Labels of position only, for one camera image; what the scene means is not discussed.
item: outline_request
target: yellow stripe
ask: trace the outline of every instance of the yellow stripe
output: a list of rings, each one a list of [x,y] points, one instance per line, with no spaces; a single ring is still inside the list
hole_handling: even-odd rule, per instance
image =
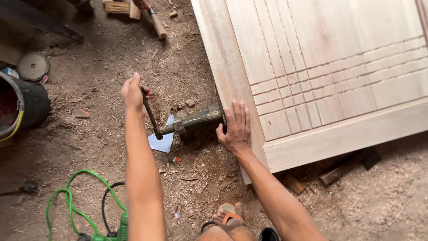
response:
[[[5,140],[11,138],[18,131],[18,128],[21,125],[21,121],[22,121],[22,117],[23,116],[24,116],[24,111],[21,111],[19,113],[19,117],[18,117],[18,125],[16,125],[15,130],[13,130],[13,132],[8,137],[1,139],[0,142],[5,141]]]

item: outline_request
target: black bucket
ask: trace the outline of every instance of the black bucket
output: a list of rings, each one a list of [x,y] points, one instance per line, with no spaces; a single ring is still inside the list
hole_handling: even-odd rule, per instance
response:
[[[50,111],[48,93],[41,85],[0,72],[0,142],[19,128],[45,121]]]

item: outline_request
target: dirt floor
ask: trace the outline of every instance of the dirt floor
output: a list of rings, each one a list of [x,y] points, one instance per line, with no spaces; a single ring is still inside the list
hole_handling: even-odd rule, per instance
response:
[[[158,41],[144,21],[107,15],[101,1],[94,2],[93,17],[78,14],[66,1],[42,3],[40,8],[47,15],[81,33],[85,43],[76,45],[56,35],[36,32],[31,49],[47,55],[52,66],[46,85],[52,113],[40,126],[18,132],[12,147],[0,150],[0,192],[20,187],[24,179],[39,183],[34,195],[0,197],[0,226],[5,240],[46,240],[48,198],[65,187],[75,171],[92,170],[110,184],[124,180],[120,88],[134,71],[152,88],[155,97],[150,105],[162,125],[172,110],[184,108],[193,113],[217,99],[191,3],[172,2],[178,12],[175,19],[168,16],[172,10],[168,1],[151,1],[169,32],[165,42]],[[83,101],[72,103],[76,98]],[[196,100],[192,109],[185,105],[190,98]],[[74,118],[73,110],[77,108],[88,111],[91,117]],[[328,160],[286,173],[292,173],[307,187],[297,198],[329,240],[426,240],[428,133],[381,144],[376,149],[383,160],[374,168],[366,171],[358,165],[327,188],[317,175]],[[214,131],[199,133],[188,145],[176,136],[171,153],[154,151],[154,156],[159,169],[165,171],[161,178],[169,240],[192,240],[224,202],[242,202],[244,218],[255,233],[272,226],[251,186],[244,185],[236,160],[217,142]],[[174,157],[182,160],[179,168],[171,164]],[[282,180],[286,173],[276,176]],[[101,234],[106,234],[101,218],[104,190],[99,180],[85,174],[77,176],[71,186],[73,205],[94,221]],[[115,192],[125,203],[123,186],[116,187]],[[106,216],[111,229],[118,227],[121,212],[109,196]],[[77,239],[63,193],[53,199],[50,219],[54,240]],[[94,233],[81,216],[75,214],[74,223],[80,232]]]

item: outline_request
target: blue paper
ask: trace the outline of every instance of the blue paper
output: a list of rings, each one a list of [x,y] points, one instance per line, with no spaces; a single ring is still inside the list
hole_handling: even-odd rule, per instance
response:
[[[174,116],[170,115],[165,125],[172,124],[173,122],[174,122]],[[156,136],[154,134],[151,134],[149,136],[150,148],[169,153],[169,151],[171,150],[172,139],[174,139],[174,133],[164,135],[162,140],[156,139]]]

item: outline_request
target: orange sandal strap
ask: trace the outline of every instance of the orange sandal strap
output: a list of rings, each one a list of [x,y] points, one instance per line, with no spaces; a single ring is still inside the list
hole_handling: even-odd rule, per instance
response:
[[[229,220],[229,218],[237,218],[237,219],[239,219],[245,225],[245,222],[244,222],[244,220],[243,220],[242,217],[240,217],[237,214],[231,213],[231,212],[227,212],[226,215],[224,216],[223,225],[226,225],[226,223]]]

